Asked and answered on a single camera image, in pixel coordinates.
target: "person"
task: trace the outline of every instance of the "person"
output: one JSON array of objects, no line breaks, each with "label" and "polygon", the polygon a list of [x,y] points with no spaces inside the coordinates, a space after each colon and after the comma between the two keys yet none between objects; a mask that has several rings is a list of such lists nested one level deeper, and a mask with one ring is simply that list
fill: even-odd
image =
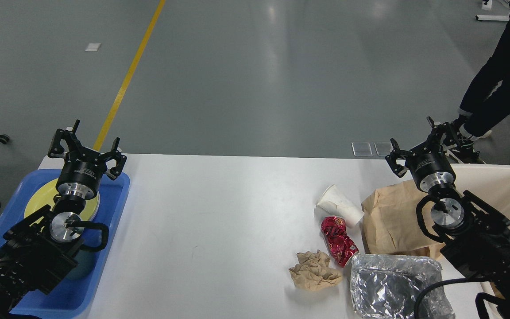
[{"label": "person", "polygon": [[[502,84],[493,92],[500,81]],[[461,162],[480,162],[479,152],[473,149],[474,141],[510,115],[510,20],[493,55],[469,85],[458,112],[452,125],[459,143],[449,151]]]}]

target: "white table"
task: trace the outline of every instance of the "white table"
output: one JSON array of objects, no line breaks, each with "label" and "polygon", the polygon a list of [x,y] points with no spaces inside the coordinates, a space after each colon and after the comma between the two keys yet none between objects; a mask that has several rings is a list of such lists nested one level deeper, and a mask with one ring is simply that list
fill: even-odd
[{"label": "white table", "polygon": [[[62,164],[45,158],[40,168]],[[359,206],[403,181],[382,159],[127,154],[124,172],[129,197],[92,319],[356,318],[346,280],[306,292],[288,268],[298,252],[328,252],[314,212],[328,186]],[[360,229],[348,235],[363,251]],[[444,267],[445,279],[461,277]],[[477,317],[480,291],[477,283],[447,286],[456,318]]]}]

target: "gray floor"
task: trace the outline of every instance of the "gray floor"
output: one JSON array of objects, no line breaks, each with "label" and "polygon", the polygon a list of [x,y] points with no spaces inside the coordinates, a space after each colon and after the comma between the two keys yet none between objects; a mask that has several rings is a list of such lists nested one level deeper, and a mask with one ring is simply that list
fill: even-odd
[{"label": "gray floor", "polygon": [[[93,145],[157,4],[0,1],[0,131],[13,138],[0,144],[3,204],[58,127],[81,119]],[[479,0],[167,0],[104,147],[115,136],[127,153],[413,147],[425,117],[455,118],[504,29],[475,14],[507,12],[497,0],[490,13]],[[99,52],[84,52],[90,42]],[[477,147],[510,163],[510,117]]]}]

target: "black pants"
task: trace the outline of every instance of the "black pants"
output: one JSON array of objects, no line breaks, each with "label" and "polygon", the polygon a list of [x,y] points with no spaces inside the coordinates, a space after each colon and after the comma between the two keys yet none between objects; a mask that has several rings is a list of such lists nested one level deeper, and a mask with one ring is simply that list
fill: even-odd
[{"label": "black pants", "polygon": [[[489,96],[500,81],[501,86]],[[482,136],[510,115],[510,21],[492,57],[469,85],[460,109],[472,113],[464,128],[474,136]]]}]

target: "red object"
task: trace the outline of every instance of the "red object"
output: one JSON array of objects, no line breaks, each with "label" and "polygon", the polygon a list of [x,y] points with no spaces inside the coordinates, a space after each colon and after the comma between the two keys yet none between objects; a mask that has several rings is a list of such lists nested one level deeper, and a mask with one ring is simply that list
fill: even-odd
[{"label": "red object", "polygon": [[322,220],[322,232],[328,242],[330,255],[345,267],[350,258],[359,252],[354,241],[346,234],[346,221],[338,216],[328,216]]}]

